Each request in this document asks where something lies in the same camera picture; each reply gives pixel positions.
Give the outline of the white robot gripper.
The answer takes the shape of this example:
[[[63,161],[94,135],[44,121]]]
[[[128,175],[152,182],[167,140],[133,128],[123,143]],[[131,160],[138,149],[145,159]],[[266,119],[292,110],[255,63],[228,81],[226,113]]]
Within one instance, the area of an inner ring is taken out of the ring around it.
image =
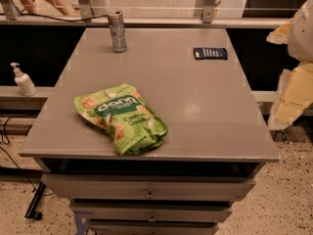
[[[313,103],[313,0],[307,0],[292,21],[270,32],[266,41],[288,43],[289,54],[301,61],[295,69],[283,70],[267,121],[270,130],[284,130]]]

